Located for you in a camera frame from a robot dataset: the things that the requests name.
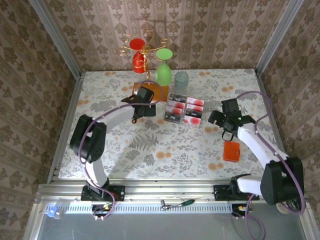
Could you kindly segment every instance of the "floral tablecloth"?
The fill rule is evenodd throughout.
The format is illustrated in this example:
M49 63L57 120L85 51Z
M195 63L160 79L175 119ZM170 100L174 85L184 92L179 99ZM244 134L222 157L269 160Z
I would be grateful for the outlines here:
M172 78L178 70L172 71ZM210 124L213 110L221 111L221 101L235 98L246 91L259 91L253 69L186 70L189 75L187 96L205 100L201 128L188 128L164 121L166 103L156 106L155 117L144 117L136 124L123 122L106 135L102 162L111 178L200 177L229 178L252 173L261 176L263 168L250 149L239 139L240 161L223 160L222 129ZM145 74L133 71L87 72L74 114L68 143L79 117L93 118L117 106L131 95L134 82L145 80ZM264 115L263 99L250 93L238 100L243 115L254 119ZM275 142L268 118L259 130ZM78 158L67 145L60 166L60 178L84 178Z

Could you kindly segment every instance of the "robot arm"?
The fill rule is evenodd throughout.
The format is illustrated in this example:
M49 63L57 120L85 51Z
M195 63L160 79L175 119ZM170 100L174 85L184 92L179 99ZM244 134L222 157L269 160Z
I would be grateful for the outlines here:
M249 115L242 116L237 99L222 101L222 112L213 111L208 121L223 128L222 138L225 132L229 132L232 138L236 136L244 142L264 168L262 177L243 174L231 178L230 190L235 198L242 193L251 193L262 196L270 205L298 199L298 189L280 158L288 165L304 193L301 160L289 157L263 136L258 136L255 120Z
M88 176L87 184L83 187L81 194L82 201L108 201L110 196L97 187L110 190L111 192L117 192L117 190L120 193L124 192L125 186L109 185L109 178L104 171L101 156L105 149L106 133L124 121L132 120L132 123L135 124L137 119L141 117L155 116L156 106L149 105L153 97L153 91L141 87L137 94L123 99L120 105L113 108L108 115L91 127L89 134L85 136L81 149L81 160L84 163L84 171ZM70 147L76 156L78 155L80 143L86 129L92 122L93 118L87 115L82 115L77 122L70 140Z

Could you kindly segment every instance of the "purple cable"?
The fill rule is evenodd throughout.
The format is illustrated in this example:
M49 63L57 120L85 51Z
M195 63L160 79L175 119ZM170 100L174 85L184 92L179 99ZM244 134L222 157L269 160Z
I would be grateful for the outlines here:
M252 194L252 195L250 196L248 202L246 203L245 214L244 214L245 226L246 226L246 229L248 230L248 233L250 234L251 238L254 239L254 240L258 240L257 238L255 238L255 237L252 235L252 233L251 233L251 231L250 231L250 228L249 228L249 223L248 223L248 219L254 219L254 220L256 220L256 221L260 224L260 226L263 228L263 237L262 237L261 240L264 240L264 239L266 239L266 236L267 236L267 231L266 231L265 225L262 223L262 221L261 221L259 218L255 217L255 216L249 216L249 215L248 215L248 213L249 213L249 204L250 204L250 202L252 201L252 199L254 198L254 196L255 196L255 195Z
M83 148L83 146L84 146L84 142L85 142L86 136L87 136L90 128L91 128L97 121L103 119L105 116L107 116L107 115L109 115L109 114L111 114L111 113L113 113L113 112L115 112L115 111L117 111L117 110L119 110L119 109L125 108L125 107L137 106L137 105L140 105L140 106L151 106L151 105L155 105L155 104L159 103L159 102L162 100L163 95L164 95L164 91L163 91L163 89L161 88L161 86L160 86L157 82L155 82L155 81L144 80L144 81L140 82L135 89L138 89L138 88L141 86L141 84L147 83L147 82L148 82L148 83L154 83L154 84L157 84L157 85L159 86L159 88L160 88L160 90L161 90L161 96L160 96L160 98L159 98L158 101L155 101L155 102L153 102L153 103L128 103L128 104L124 104L124 105L115 107L115 108L113 108L113 109L105 112L104 114L102 114L102 115L98 116L97 118L95 118L95 119L89 124L89 126L88 126L88 127L86 128L86 130L84 131L83 137L82 137L81 142L80 142L80 145L79 145L78 157L79 157L80 163L83 165L84 173L86 174L87 178L91 181L92 185L94 185L97 189L99 189L99 190L101 190L101 191L109 194L109 195L111 196L111 198L112 198L112 206L111 206L111 209L110 209L110 211L109 211L107 214L105 214L105 215L103 216L103 218L108 217L109 214L113 211L113 209L114 209L114 207L115 207L115 202L116 202L116 200L115 200L115 197L112 195L112 193L111 193L110 191L108 191L108 190L106 190L106 189L103 189L103 188L101 188L100 186L98 186L98 185L91 179L91 177L89 176L89 173L88 173L88 170L87 170L87 167L86 167L86 161L82 161L82 160L81 160L82 148Z
M242 217L239 213L237 213L237 212L233 212L234 214L236 214L236 215L238 215L239 217ZM246 227L247 227L247 229L248 229L248 232L249 232L249 234L250 234L250 236L254 239L254 240L257 240L256 238L254 238L254 236L252 235L252 233L251 233L251 231L249 230L249 227L248 227L248 219L253 219L253 220L255 220L260 226L261 226L261 228L263 229L263 237L262 237L262 239L261 240L264 240L264 239L266 239L266 237L267 237L267 231L266 231L266 227L265 227L265 225L263 224L263 222L259 219L259 218L257 218L257 217L255 217L255 216L250 216L250 215L248 215L248 213L249 213L249 211L247 211L247 207L246 207L246 211L245 211L245 217L244 217L244 220L245 220L245 225L246 225Z

